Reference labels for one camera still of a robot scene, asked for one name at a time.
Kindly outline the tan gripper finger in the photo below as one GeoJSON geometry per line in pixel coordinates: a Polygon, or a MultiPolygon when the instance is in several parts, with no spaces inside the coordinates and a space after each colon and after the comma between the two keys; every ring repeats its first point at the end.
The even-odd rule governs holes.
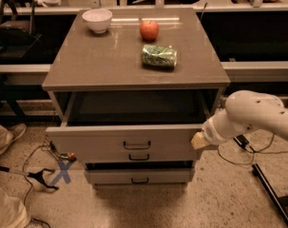
{"type": "Polygon", "coordinates": [[[191,144],[195,150],[204,150],[207,147],[214,147],[202,132],[196,132],[191,140],[191,144]]]}

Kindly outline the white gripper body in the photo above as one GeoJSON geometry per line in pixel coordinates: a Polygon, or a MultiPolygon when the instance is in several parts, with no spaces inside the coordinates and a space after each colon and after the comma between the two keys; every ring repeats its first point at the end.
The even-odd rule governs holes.
{"type": "Polygon", "coordinates": [[[244,132],[244,126],[241,123],[233,122],[225,109],[219,111],[202,125],[203,136],[213,145],[226,143],[244,132]]]}

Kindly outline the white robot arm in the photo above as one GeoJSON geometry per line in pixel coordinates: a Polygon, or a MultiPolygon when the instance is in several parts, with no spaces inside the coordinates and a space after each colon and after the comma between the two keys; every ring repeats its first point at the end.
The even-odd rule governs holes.
{"type": "Polygon", "coordinates": [[[274,95],[240,90],[231,94],[223,110],[209,118],[191,140],[195,150],[220,145],[258,129],[288,142],[288,108],[274,95]]]}

